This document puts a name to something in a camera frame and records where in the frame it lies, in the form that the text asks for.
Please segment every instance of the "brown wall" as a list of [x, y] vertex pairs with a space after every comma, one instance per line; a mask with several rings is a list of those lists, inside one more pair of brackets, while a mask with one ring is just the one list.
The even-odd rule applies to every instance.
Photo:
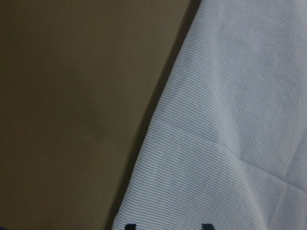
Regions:
[[1, 3], [0, 226], [111, 228], [199, 2]]

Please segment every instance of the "black tab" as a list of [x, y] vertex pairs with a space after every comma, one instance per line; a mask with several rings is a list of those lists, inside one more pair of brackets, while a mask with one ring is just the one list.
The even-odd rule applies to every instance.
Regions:
[[214, 230], [214, 227], [212, 224], [202, 224], [201, 230]]
[[136, 230], [136, 224], [126, 224], [125, 230]]

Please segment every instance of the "black object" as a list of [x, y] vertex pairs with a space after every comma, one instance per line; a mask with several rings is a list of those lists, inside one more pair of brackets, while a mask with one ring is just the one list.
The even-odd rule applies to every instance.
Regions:
[[202, 224], [201, 230], [214, 230], [214, 227], [212, 224]]
[[136, 224], [126, 224], [125, 230], [136, 230]]

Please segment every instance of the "striped fabric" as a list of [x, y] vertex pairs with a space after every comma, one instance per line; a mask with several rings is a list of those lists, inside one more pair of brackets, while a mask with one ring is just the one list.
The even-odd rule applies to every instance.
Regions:
[[307, 230], [307, 1], [203, 0], [113, 230]]

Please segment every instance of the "blue pinstripe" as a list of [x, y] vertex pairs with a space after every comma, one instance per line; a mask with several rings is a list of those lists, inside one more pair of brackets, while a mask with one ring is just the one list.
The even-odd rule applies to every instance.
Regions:
[[203, 0], [113, 230], [307, 229], [307, 1]]

